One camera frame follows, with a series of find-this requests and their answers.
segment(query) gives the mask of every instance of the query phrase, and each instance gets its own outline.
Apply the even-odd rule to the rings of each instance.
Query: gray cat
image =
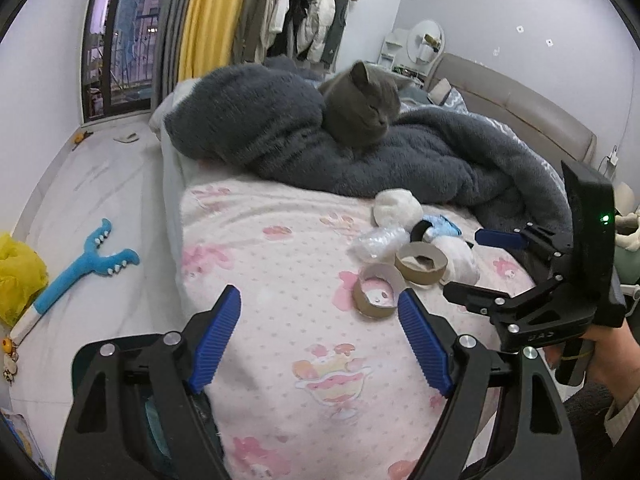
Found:
[[[322,126],[345,146],[361,148],[383,139],[400,113],[393,75],[357,61],[351,69],[320,85]]]

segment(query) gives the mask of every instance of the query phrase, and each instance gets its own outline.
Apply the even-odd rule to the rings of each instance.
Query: gray curtain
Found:
[[[242,13],[236,27],[234,43],[231,51],[231,62],[233,64],[242,63],[244,53],[244,38],[251,26],[251,18],[256,15],[259,0],[244,0],[242,3]]]
[[[178,83],[180,44],[188,6],[189,0],[161,0],[154,52],[152,111],[174,91]]]

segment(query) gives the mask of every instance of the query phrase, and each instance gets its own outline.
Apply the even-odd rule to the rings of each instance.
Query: power outlet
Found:
[[[613,150],[611,150],[611,153],[609,153],[609,156],[607,157],[609,159],[609,164],[612,165],[614,168],[618,165],[618,147],[614,146]]]

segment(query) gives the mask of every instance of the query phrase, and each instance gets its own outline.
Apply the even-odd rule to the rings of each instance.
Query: white wall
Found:
[[[89,0],[27,0],[0,43],[0,231],[81,124],[80,60]]]
[[[598,137],[597,166],[622,138],[638,48],[608,0],[402,0],[396,27],[440,22],[446,50],[503,73],[564,108]],[[517,26],[523,26],[519,34]],[[554,46],[548,47],[551,39]],[[618,177],[640,195],[640,95]]]
[[[359,0],[349,4],[336,70],[355,61],[378,61],[386,34],[393,28],[400,0]]]

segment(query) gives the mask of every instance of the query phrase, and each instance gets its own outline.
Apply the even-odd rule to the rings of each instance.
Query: yellow curtain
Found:
[[[189,0],[178,81],[201,77],[229,64],[242,0]]]

